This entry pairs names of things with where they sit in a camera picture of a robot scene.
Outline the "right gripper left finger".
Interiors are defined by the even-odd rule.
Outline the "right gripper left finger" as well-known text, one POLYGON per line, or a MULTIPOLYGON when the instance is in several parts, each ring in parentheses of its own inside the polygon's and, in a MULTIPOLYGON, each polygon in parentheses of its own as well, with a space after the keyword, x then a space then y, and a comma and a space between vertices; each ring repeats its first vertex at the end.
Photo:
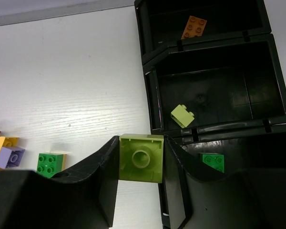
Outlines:
POLYGON ((52 178, 0 170, 0 229, 110 228, 118 179, 118 136, 52 178))

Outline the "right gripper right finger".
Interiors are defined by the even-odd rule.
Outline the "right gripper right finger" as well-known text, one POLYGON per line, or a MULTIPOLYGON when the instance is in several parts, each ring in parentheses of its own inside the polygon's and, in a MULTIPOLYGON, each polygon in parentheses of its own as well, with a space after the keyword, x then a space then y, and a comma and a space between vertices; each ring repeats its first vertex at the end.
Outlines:
POLYGON ((260 135, 195 145, 167 137, 164 184, 172 229, 286 229, 286 135, 260 135), (203 163, 222 154, 225 172, 203 163))

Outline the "dark green square lego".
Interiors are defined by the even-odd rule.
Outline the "dark green square lego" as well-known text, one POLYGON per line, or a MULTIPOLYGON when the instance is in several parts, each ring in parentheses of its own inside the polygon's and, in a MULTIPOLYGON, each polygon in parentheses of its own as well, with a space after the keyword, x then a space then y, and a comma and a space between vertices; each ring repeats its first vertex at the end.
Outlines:
POLYGON ((200 159, 206 165, 213 169, 224 173, 225 172, 225 157, 222 154, 215 153, 202 153, 200 159))

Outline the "yellow long lego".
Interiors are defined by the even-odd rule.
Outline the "yellow long lego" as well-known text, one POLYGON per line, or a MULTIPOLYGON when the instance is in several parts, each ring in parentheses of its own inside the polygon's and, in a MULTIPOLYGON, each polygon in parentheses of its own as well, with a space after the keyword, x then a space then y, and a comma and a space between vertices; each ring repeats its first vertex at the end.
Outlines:
POLYGON ((58 162, 57 171, 58 172, 63 171, 66 165, 67 153, 64 151, 53 151, 53 152, 50 152, 50 154, 58 156, 59 162, 58 162))

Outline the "dark green curved lego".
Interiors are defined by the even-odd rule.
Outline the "dark green curved lego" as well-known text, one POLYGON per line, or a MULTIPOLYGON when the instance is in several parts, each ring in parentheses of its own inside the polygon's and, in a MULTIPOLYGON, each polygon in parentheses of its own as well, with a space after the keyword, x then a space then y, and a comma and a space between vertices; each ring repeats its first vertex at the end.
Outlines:
POLYGON ((51 178, 59 173, 58 156, 51 155, 50 153, 39 153, 36 172, 44 177, 51 178))

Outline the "lime green small lego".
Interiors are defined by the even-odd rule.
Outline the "lime green small lego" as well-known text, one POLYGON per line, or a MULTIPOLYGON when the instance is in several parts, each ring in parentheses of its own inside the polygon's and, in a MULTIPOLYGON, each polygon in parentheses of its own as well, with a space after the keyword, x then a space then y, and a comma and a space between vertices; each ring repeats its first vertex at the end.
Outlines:
POLYGON ((163 135, 124 134, 119 141, 120 180, 162 183, 163 135))

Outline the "lime green square lego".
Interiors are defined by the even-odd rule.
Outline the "lime green square lego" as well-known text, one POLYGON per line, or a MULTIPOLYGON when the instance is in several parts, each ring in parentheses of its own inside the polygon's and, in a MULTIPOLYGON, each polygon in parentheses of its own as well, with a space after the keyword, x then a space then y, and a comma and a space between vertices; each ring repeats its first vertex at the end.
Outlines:
POLYGON ((177 105, 171 111, 170 116, 181 128, 188 127, 195 119, 194 114, 187 111, 187 107, 183 104, 177 105))

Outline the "orange brown lego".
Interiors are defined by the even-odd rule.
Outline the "orange brown lego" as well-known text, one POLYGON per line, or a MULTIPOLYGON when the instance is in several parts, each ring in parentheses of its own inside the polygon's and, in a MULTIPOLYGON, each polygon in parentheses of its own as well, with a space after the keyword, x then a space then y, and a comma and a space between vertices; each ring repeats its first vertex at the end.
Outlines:
POLYGON ((189 16, 188 22, 181 36, 181 39, 194 38, 202 36, 207 20, 195 16, 189 16))

